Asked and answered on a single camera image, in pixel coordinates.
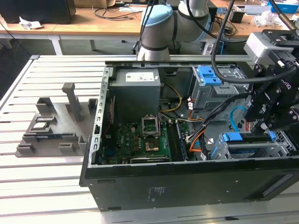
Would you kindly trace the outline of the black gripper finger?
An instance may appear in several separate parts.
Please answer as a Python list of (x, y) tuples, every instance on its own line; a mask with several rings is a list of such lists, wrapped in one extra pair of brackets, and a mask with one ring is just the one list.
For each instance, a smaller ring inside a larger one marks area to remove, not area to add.
[(297, 108), (281, 109), (258, 124), (258, 128), (265, 131), (287, 130), (290, 126), (299, 122), (299, 110)]
[(245, 114), (246, 121), (266, 121), (270, 117), (271, 109), (281, 93), (281, 88), (277, 87), (277, 84), (278, 80), (272, 80), (249, 85), (251, 98)]

